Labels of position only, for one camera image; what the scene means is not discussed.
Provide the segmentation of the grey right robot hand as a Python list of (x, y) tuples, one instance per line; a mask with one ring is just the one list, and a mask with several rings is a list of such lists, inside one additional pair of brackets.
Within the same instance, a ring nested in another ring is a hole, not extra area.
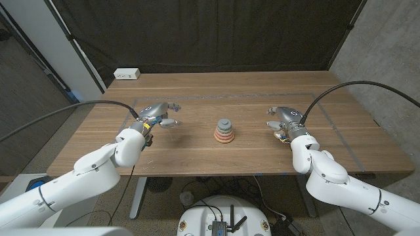
[(276, 115), (279, 121), (268, 121), (267, 126), (275, 132), (283, 132), (281, 137), (293, 141), (298, 136), (309, 135), (306, 127), (300, 124), (303, 115), (296, 109), (289, 107), (271, 107), (267, 114)]

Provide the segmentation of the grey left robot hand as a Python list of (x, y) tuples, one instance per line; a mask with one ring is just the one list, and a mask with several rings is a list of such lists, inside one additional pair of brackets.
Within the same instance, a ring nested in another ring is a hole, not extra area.
[(178, 112), (180, 109), (181, 107), (173, 102), (153, 104), (144, 108), (129, 128), (138, 131), (146, 137), (155, 125), (159, 125), (161, 128), (171, 128), (180, 125), (182, 123), (181, 121), (171, 119), (168, 115), (169, 110)]

